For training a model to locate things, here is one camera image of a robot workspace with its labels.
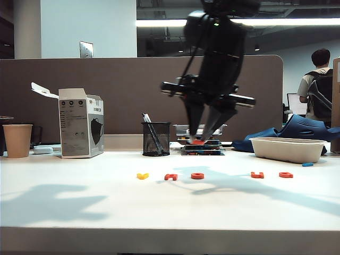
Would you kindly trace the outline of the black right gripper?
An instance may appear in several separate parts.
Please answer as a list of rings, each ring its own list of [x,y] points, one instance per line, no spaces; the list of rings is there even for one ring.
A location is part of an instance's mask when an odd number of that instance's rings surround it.
[[[198,75],[186,74],[176,83],[163,82],[161,91],[184,99],[189,121],[190,141],[196,139],[197,129],[205,109],[210,105],[201,140],[206,141],[221,125],[237,114],[236,105],[253,107],[256,100],[252,97],[237,95],[235,84],[243,63],[243,55],[211,53],[205,55]],[[212,105],[227,105],[216,108]]]

